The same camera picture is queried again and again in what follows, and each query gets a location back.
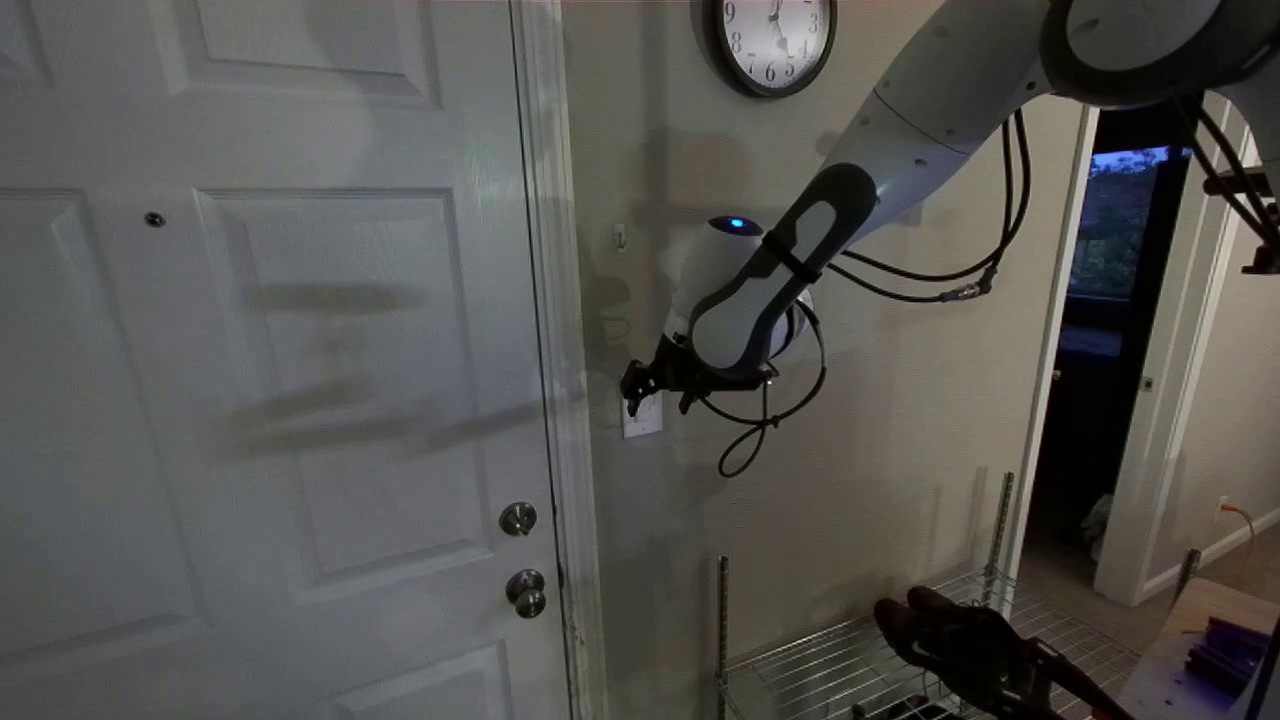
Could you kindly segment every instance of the black cable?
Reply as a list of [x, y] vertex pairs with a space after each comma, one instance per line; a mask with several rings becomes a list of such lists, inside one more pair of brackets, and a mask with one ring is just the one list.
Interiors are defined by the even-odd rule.
[[[1197, 120], [1209, 128], [1209, 136], [1216, 139], [1216, 146], [1222, 152], [1226, 166], [1235, 174], [1242, 174], [1242, 159], [1238, 152], [1233, 146], [1226, 130], [1199, 107]], [[1197, 163], [1203, 166], [1209, 179], [1222, 179], [1222, 170], [1210, 166], [1199, 136], [1190, 139], [1190, 152], [1197, 152]], [[1266, 242], [1266, 248], [1280, 248], [1280, 225], [1271, 219], [1263, 195], [1254, 188], [1242, 188], [1242, 190], [1222, 190], [1222, 201], [1233, 205], [1233, 213]]]
[[958, 270], [906, 270], [906, 266], [892, 266], [883, 258], [872, 258], [872, 255], [859, 255], [859, 250], [845, 250], [846, 258], [855, 265], [868, 265], [874, 270], [887, 270], [887, 275], [900, 275], [900, 278], [914, 278], [914, 282], [947, 282], [947, 278], [962, 278], [962, 275], [977, 275], [982, 270], [979, 278], [970, 282], [958, 282], [958, 288], [947, 288], [947, 290], [894, 290], [894, 288], [883, 288], [883, 282], [872, 282], [840, 265], [828, 265], [835, 275], [845, 275], [846, 282], [863, 288], [863, 290], [874, 290], [883, 300], [894, 300], [894, 303], [956, 303], [956, 300], [977, 300], [982, 290], [992, 290], [992, 278], [1002, 265], [1002, 250], [1010, 248], [1010, 241], [1018, 235], [1025, 219], [1029, 219], [1029, 207], [1032, 207], [1032, 139], [1029, 139], [1029, 120], [1025, 113], [1010, 113], [1010, 120], [1001, 123], [1001, 146], [1002, 146], [1002, 225], [1001, 225], [1001, 241], [997, 248], [958, 266]]
[[[822, 342], [820, 318], [817, 318], [817, 310], [812, 310], [809, 303], [795, 300], [795, 309], [800, 309], [800, 316], [804, 316], [809, 327], [812, 327], [812, 339], [817, 339], [817, 351], [820, 351], [820, 366], [817, 366], [817, 380], [809, 385], [809, 392], [804, 392], [789, 411], [774, 411], [774, 416], [773, 416], [768, 385], [758, 385], [758, 416], [735, 416], [735, 411], [712, 403], [707, 395], [701, 398], [701, 403], [705, 403], [707, 411], [714, 411], [718, 418], [743, 428], [743, 432], [718, 453], [718, 459], [714, 459], [714, 471], [718, 471], [723, 481], [749, 471], [749, 466], [757, 463], [768, 432], [780, 428], [785, 418], [792, 418], [795, 411], [804, 411], [804, 407], [817, 398], [817, 392], [828, 385], [828, 342]], [[757, 438], [751, 453], [731, 466], [729, 459], [731, 459], [749, 438]]]
[[[1199, 139], [1190, 143], [1190, 152], [1197, 152], [1197, 163], [1203, 166], [1203, 174], [1209, 174], [1209, 179], [1219, 179], [1219, 170], [1210, 166], [1210, 159], [1209, 159], [1209, 152], [1203, 152]], [[1222, 201], [1233, 205], [1233, 213], [1235, 213], [1263, 242], [1271, 242], [1271, 228], [1266, 228], [1252, 207], [1242, 207], [1242, 201], [1238, 201], [1235, 190], [1222, 190]]]
[[1037, 179], [1032, 179], [1032, 143], [1029, 143], [1025, 113], [1010, 113], [1010, 120], [1001, 123], [1001, 146], [1002, 146], [1002, 225], [1001, 225], [1001, 242], [988, 255], [979, 255], [977, 265], [956, 266], [956, 270], [911, 270], [911, 266], [894, 266], [874, 255], [863, 255], [863, 250], [840, 250], [840, 255], [868, 265], [874, 270], [900, 275], [900, 278], [914, 278], [914, 282], [947, 282], [947, 278], [962, 278], [977, 270], [992, 270], [992, 265], [1001, 265], [1007, 242], [1018, 235], [1018, 228], [1029, 219], [1029, 205], [1032, 205]]
[[[1222, 152], [1226, 166], [1242, 179], [1249, 166], [1238, 159], [1238, 152], [1233, 146], [1226, 130], [1203, 113], [1197, 107], [1199, 123], [1209, 128], [1209, 136], [1216, 139], [1216, 146]], [[1254, 188], [1242, 188], [1242, 201], [1252, 205], [1252, 219], [1271, 228], [1266, 225], [1266, 205], [1254, 195]]]

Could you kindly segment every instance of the doorway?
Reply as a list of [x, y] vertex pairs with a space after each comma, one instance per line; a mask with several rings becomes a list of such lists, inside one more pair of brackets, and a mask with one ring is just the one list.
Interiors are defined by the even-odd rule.
[[1103, 113], [1086, 159], [1056, 376], [1037, 463], [1029, 564], [1091, 583], [1190, 163], [1199, 97]]

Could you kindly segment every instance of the doorknob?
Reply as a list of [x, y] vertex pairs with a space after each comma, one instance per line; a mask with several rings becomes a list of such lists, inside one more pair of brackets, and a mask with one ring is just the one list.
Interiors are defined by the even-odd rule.
[[527, 535], [534, 524], [534, 506], [531, 503], [509, 503], [500, 515], [496, 515], [496, 529], [502, 529], [509, 535]]
[[534, 618], [546, 606], [544, 586], [546, 586], [544, 573], [531, 573], [531, 569], [515, 573], [509, 578], [509, 604], [515, 606], [515, 614]]

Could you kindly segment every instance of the wall clock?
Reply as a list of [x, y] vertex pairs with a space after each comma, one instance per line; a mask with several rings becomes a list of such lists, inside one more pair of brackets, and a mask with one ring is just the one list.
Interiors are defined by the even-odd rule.
[[835, 0], [705, 0], [705, 28], [723, 80], [758, 99], [820, 75], [835, 42]]

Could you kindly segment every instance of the white door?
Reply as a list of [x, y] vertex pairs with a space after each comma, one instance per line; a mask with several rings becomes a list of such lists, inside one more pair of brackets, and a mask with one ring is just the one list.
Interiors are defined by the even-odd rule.
[[527, 266], [509, 5], [0, 0], [0, 714], [559, 720]]

